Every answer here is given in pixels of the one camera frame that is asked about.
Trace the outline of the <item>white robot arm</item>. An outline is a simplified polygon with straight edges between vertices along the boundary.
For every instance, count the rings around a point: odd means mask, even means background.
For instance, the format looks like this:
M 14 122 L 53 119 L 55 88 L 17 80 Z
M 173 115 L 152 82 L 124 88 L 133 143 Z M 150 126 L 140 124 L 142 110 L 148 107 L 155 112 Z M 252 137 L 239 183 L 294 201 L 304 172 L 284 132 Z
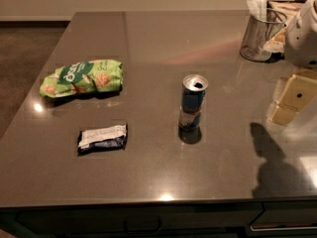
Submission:
M 284 57 L 297 71 L 276 84 L 267 112 L 270 122 L 285 126 L 317 96 L 317 9 L 307 0 L 286 28 Z

